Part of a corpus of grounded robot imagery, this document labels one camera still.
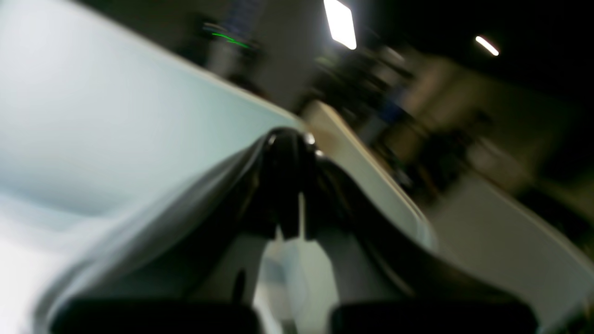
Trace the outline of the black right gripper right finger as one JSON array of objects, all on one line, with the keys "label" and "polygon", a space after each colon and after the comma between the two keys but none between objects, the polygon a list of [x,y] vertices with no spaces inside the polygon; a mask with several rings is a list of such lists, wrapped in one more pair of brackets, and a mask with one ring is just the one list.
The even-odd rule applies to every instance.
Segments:
[{"label": "black right gripper right finger", "polygon": [[305,236],[329,257],[332,334],[534,334],[532,309],[401,232],[309,135],[297,137]]}]

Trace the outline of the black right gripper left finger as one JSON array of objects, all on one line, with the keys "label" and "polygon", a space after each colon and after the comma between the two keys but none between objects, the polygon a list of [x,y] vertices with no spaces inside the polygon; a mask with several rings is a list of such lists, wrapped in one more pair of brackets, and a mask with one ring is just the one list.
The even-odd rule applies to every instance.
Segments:
[{"label": "black right gripper left finger", "polygon": [[183,190],[146,241],[57,308],[51,334],[260,334],[261,258],[291,224],[291,131],[276,128]]}]

